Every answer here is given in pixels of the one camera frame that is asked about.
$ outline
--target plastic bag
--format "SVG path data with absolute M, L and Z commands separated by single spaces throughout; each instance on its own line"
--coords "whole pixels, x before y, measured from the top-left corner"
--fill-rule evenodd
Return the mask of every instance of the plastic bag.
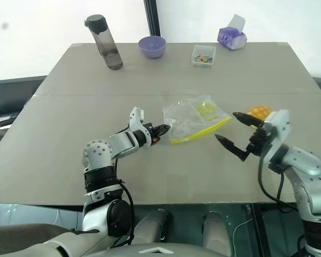
M 171 126 L 167 134 L 173 145 L 206 135 L 231 119 L 210 95 L 179 101 L 163 108 L 163 114 L 164 123 Z

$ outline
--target tabletop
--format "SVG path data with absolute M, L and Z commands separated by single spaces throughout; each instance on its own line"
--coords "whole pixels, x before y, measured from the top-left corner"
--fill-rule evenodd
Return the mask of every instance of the tabletop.
M 229 51 L 219 44 L 211 69 L 190 63 L 194 43 L 169 43 L 159 59 L 137 44 L 117 44 L 124 67 L 109 70 L 94 44 L 73 44 L 24 107 L 0 143 L 0 202 L 82 205 L 84 145 L 128 124 L 134 106 L 145 122 L 163 123 L 162 108 L 201 94 L 226 112 L 265 105 L 288 109 L 287 143 L 321 157 L 321 91 L 287 43 L 247 43 Z M 253 130 L 232 119 L 218 133 L 239 147 Z M 122 158 L 118 177 L 136 204 L 268 202 L 257 182 L 258 157 L 244 163 L 213 133 L 180 145 L 163 136 L 156 145 Z M 276 173 L 264 186 L 275 195 Z M 282 199 L 294 201 L 286 179 Z

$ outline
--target white wall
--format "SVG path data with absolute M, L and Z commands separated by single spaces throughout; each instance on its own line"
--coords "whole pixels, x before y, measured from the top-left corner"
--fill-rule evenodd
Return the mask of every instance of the white wall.
M 149 35 L 143 0 L 0 0 L 0 80 L 47 75 L 70 44 L 94 43 L 91 14 L 106 17 L 115 42 Z
M 216 42 L 239 14 L 249 42 L 288 42 L 313 77 L 321 78 L 321 0 L 157 0 L 167 42 Z

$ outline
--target orange object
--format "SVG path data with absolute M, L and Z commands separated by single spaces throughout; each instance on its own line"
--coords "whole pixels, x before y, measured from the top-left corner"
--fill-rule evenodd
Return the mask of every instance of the orange object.
M 265 120 L 267 116 L 272 112 L 269 107 L 256 106 L 247 111 L 247 114 L 250 114 L 258 119 Z

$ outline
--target small plastic box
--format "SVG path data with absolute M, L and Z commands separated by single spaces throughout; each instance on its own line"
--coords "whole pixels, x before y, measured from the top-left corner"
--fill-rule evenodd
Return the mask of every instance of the small plastic box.
M 211 63 L 202 63 L 202 62 L 197 62 L 196 59 L 198 56 L 209 56 L 212 58 Z M 207 46 L 198 46 L 196 45 L 194 47 L 193 53 L 192 53 L 192 64 L 195 67 L 202 67 L 202 68 L 211 68 L 214 62 L 214 57 L 215 57 L 215 47 L 207 47 Z

